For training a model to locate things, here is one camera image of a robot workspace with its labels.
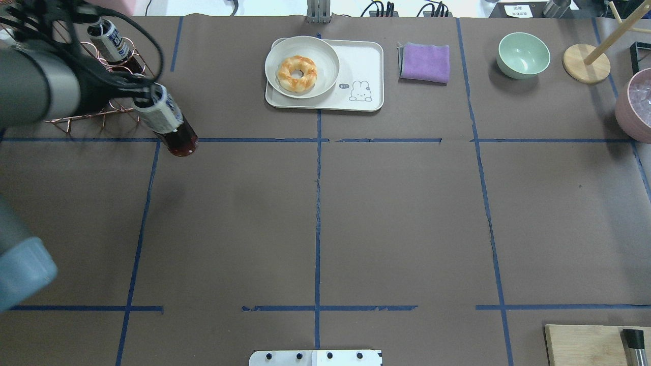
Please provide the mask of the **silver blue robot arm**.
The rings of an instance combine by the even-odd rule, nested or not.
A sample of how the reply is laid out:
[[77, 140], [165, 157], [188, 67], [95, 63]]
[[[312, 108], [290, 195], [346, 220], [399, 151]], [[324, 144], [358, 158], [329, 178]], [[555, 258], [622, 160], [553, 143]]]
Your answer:
[[[94, 114], [110, 100], [145, 97], [161, 76], [109, 72], [95, 58], [83, 55], [76, 24], [119, 18], [151, 35], [117, 10], [86, 1], [12, 1], [2, 5], [2, 24], [14, 30], [17, 42], [2, 48], [2, 129], [46, 120]], [[11, 310], [49, 285], [58, 268], [42, 240], [2, 198], [2, 311]]]

